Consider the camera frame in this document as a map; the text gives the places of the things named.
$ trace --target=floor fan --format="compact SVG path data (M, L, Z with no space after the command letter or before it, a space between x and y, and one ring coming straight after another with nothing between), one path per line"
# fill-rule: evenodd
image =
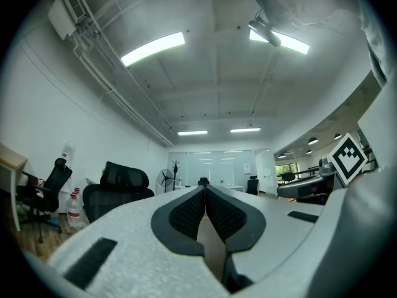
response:
M164 187L164 193L167 192L167 187L172 183L172 173L168 169L161 170L158 176L158 181Z

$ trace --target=wooden floor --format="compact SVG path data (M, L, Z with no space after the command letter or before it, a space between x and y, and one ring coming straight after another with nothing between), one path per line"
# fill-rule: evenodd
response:
M8 196L2 196L2 209L9 230L21 250L28 251L43 261L46 261L63 242L78 232L74 228L69 227L66 214L60 214L58 222L61 225L62 233L59 234L58 229L55 227L42 224L43 243L40 244L38 242L37 223L23 224L20 226L21 232L17 232L14 218L12 217L9 194ZM89 223L85 215L84 222Z

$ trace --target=red label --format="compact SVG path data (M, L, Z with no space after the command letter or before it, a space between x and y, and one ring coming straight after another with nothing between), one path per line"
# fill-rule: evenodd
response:
M73 217L79 217L80 213L72 213L72 212L68 212L69 216L73 216Z

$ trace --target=wooden desk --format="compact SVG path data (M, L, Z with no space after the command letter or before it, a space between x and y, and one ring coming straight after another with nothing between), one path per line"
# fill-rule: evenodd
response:
M11 172L11 206L14 216L15 227L20 232L20 226L17 215L16 203L16 172L21 169L27 161L27 158L12 151L8 147L0 143L0 166Z

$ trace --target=ceiling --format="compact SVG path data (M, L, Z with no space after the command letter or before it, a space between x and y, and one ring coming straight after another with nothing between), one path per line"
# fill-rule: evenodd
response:
M248 22L259 10L255 0L86 1L104 33L91 58L173 144L274 138L291 114L309 109L332 87L353 48L366 47L359 20L347 12L334 14L326 27L289 34L310 45L303 55L249 40ZM92 35L89 25L85 33ZM128 71L120 67L128 52L176 32L183 32L184 45ZM262 130L230 133L250 125ZM176 135L193 130L208 135Z
M355 130L358 121L368 109L370 104L380 92L380 87L372 72L362 81L360 86L340 105L331 115L324 119L315 128L300 137L281 152L289 151L285 158L279 159L279 153L274 155L275 161L294 160L308 157L307 150L313 153L334 142L336 133L344 136L347 132ZM311 137L319 141L314 145L308 145Z

